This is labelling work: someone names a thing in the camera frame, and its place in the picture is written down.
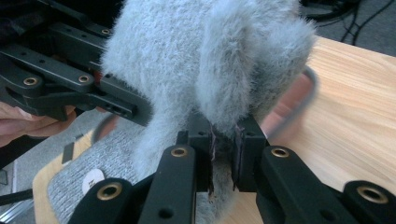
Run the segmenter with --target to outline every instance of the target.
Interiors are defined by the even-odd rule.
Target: white label
[[[97,182],[105,179],[105,175],[99,169],[90,170],[82,181],[82,193],[85,195],[90,188],[92,188]]]

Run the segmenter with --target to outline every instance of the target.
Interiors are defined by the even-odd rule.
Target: stuffed animal
[[[303,71],[315,42],[298,9],[297,0],[126,0],[106,42],[103,72],[146,97],[152,118],[147,127],[122,119],[51,180],[60,222],[82,199],[91,169],[133,184],[154,173],[190,113],[199,111],[227,137],[249,113],[261,122]],[[213,166],[215,197],[197,194],[196,223],[219,221],[233,204],[227,156]]]

